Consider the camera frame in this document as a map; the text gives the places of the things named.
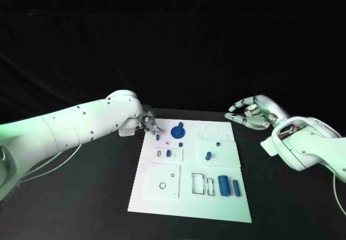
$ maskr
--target white cable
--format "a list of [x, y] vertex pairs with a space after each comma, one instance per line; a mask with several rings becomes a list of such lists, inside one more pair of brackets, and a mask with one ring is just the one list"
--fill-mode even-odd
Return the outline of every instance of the white cable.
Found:
[[338, 204], [339, 204], [341, 210], [342, 210], [344, 214], [346, 215], [345, 209], [344, 209], [342, 204], [341, 204], [339, 199], [338, 199], [336, 175], [333, 175], [333, 194], [335, 194], [335, 199], [336, 199], [336, 202], [338, 202]]
[[78, 149], [74, 151], [74, 153], [73, 153], [73, 155], [70, 156], [70, 158], [67, 159], [67, 161], [65, 161], [57, 168], [54, 168], [51, 171], [45, 172], [44, 174], [41, 174], [41, 175], [38, 175], [38, 176], [34, 176], [34, 177], [31, 177], [31, 178], [28, 178], [28, 179], [25, 179], [25, 180], [21, 181], [18, 184], [22, 184], [24, 182], [26, 182], [26, 181], [29, 181], [29, 180], [32, 180], [32, 179], [35, 179], [35, 178], [38, 178], [38, 177], [49, 174], [54, 170], [57, 170], [57, 169], [70, 161], [70, 159], [74, 157], [74, 155], [75, 155], [75, 153], [78, 152], [81, 146], [83, 146], [83, 145], [80, 145]]
[[62, 154], [64, 152], [60, 152], [36, 169], [34, 169], [31, 172], [28, 172], [24, 177], [26, 177], [29, 174], [35, 173], [38, 170], [41, 170]]

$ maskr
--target blue disc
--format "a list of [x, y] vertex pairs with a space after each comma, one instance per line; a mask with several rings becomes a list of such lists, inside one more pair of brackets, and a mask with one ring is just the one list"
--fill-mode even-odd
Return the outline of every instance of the blue disc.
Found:
[[175, 126], [171, 130], [171, 135], [175, 139], [181, 139], [186, 135], [186, 131], [181, 126]]

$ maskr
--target robotic hand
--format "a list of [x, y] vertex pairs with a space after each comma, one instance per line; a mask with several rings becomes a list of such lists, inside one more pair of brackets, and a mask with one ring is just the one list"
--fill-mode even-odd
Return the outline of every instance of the robotic hand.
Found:
[[155, 111], [142, 105], [129, 90], [106, 99], [73, 106], [47, 115], [0, 125], [0, 200], [31, 168], [47, 158], [119, 130], [122, 137], [145, 128], [152, 134], [163, 130]]
[[[248, 106], [246, 117], [233, 113], [243, 106]], [[312, 117], [292, 117], [266, 95], [238, 101], [225, 117], [256, 130], [273, 125], [271, 136], [261, 142], [270, 156], [279, 154], [297, 171], [323, 164], [346, 183], [346, 138], [326, 123]]]

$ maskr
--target blue object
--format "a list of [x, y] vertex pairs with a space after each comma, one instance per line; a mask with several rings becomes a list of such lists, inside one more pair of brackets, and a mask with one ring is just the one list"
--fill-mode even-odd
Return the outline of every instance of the blue object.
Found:
[[186, 130], [184, 129], [184, 123], [181, 122], [171, 130], [171, 135], [175, 139], [181, 139], [186, 135]]
[[231, 195], [228, 176], [225, 175], [218, 176], [218, 186], [220, 186], [221, 196], [228, 197]]
[[209, 161], [209, 160], [211, 160], [211, 157], [212, 157], [212, 153], [211, 153], [211, 152], [208, 152], [208, 153], [207, 153], [207, 156], [205, 156], [205, 160], [208, 160], [208, 161]]
[[241, 192], [240, 192], [240, 186], [238, 186], [238, 181], [237, 180], [233, 181], [233, 186], [234, 186], [235, 196], [240, 197]]

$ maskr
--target table surface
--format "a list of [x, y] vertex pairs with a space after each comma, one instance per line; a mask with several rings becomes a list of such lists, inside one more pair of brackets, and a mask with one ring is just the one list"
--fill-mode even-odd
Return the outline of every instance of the table surface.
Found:
[[[156, 109], [158, 118], [227, 122], [221, 112]], [[119, 132], [84, 144], [70, 162], [25, 182], [0, 212], [5, 240], [345, 239], [346, 217], [333, 195], [333, 174], [319, 164], [293, 170], [270, 157], [257, 131], [233, 123], [253, 223], [129, 212], [145, 132]], [[70, 149], [54, 164], [75, 151]], [[336, 180], [346, 206], [346, 185]]]

